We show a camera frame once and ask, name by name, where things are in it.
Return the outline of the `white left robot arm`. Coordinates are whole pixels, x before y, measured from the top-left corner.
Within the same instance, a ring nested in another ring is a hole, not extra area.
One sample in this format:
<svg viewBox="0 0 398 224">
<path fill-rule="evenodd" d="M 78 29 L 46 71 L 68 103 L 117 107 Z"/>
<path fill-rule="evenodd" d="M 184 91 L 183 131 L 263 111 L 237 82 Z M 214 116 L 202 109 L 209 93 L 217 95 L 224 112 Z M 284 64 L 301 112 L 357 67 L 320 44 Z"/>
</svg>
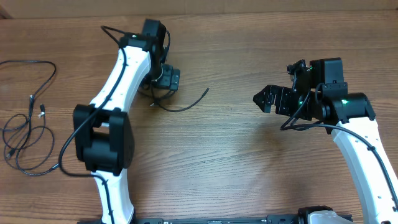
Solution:
<svg viewBox="0 0 398 224">
<path fill-rule="evenodd" d="M 158 20 L 146 19 L 142 32 L 125 32 L 119 53 L 101 91 L 73 111 L 76 156 L 95 179 L 103 215 L 98 223 L 132 223 L 127 168 L 134 155 L 129 110 L 138 89 L 176 92 L 180 70 L 166 64 L 170 33 Z"/>
</svg>

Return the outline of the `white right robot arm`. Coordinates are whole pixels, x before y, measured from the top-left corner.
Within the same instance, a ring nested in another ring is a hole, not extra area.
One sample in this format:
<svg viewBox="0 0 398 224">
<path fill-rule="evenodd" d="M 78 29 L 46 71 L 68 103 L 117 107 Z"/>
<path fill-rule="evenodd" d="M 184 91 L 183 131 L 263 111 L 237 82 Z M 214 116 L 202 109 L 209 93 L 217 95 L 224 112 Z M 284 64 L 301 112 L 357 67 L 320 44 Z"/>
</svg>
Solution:
<svg viewBox="0 0 398 224">
<path fill-rule="evenodd" d="M 280 130 L 324 128 L 342 153 L 365 223 L 397 223 L 397 176 L 382 145 L 376 114 L 364 93 L 349 93 L 341 58 L 287 66 L 292 87 L 267 85 L 253 96 L 264 113 L 288 116 Z"/>
</svg>

